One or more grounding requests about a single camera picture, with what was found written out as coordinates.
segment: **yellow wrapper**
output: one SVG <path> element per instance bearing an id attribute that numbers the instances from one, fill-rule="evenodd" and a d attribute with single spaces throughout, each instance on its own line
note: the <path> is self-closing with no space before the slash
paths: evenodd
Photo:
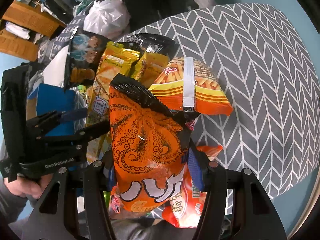
<path id="1" fill-rule="evenodd" d="M 93 82 L 86 127 L 109 119 L 109 84 L 118 73 L 127 76 L 132 63 L 138 59 L 139 52 L 124 49 L 122 44 L 108 42 Z M 111 139 L 106 139 L 106 135 L 90 141 L 87 148 L 88 162 L 98 160 L 100 152 L 108 149 L 110 142 Z"/>
<path id="2" fill-rule="evenodd" d="M 169 57 L 165 55 L 145 52 L 135 65 L 135 70 L 131 77 L 140 81 L 146 88 L 149 88 L 168 63 Z"/>

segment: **blue floor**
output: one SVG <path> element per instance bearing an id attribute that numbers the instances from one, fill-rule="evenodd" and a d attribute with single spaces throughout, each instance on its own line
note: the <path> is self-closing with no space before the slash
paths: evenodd
<path id="1" fill-rule="evenodd" d="M 318 76 L 320 75 L 320 35 L 296 0 L 215 0 L 218 5 L 232 3 L 265 3 L 281 10 L 291 21 L 307 48 Z M 318 168 L 294 188 L 275 198 L 274 206 L 288 233 L 299 220 L 316 181 Z"/>

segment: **red snack bag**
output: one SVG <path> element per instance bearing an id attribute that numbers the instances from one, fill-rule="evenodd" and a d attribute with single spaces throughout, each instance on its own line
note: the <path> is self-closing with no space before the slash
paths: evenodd
<path id="1" fill-rule="evenodd" d="M 214 158 L 222 150 L 222 146 L 200 146 L 197 149 L 205 152 L 208 158 Z M 181 191 L 169 199 L 170 206 L 164 208 L 162 212 L 163 219 L 177 228 L 197 227 L 206 195 L 206 192 L 200 192 L 193 184 L 191 174 L 186 165 Z"/>

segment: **wooden furniture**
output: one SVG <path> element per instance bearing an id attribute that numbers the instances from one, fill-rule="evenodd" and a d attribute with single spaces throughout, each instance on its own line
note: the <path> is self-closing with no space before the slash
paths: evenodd
<path id="1" fill-rule="evenodd" d="M 39 7 L 33 8 L 18 1 L 11 4 L 2 20 L 10 21 L 48 37 L 51 37 L 59 26 L 65 27 L 64 23 L 47 12 L 41 12 Z M 4 23 L 0 24 L 0 52 L 35 61 L 38 49 L 38 46 L 32 41 L 17 37 L 5 29 Z"/>

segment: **gray and white tablecloth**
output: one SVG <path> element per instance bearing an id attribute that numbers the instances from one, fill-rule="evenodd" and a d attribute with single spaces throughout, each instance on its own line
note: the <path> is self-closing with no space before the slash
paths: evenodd
<path id="1" fill-rule="evenodd" d="M 174 39 L 178 57 L 202 60 L 217 76 L 234 111 L 201 115 L 192 137 L 198 145 L 222 145 L 217 159 L 225 168 L 250 168 L 273 198 L 318 165 L 319 81 L 281 11 L 257 3 L 215 6 L 158 21 L 122 41 L 135 33 Z"/>

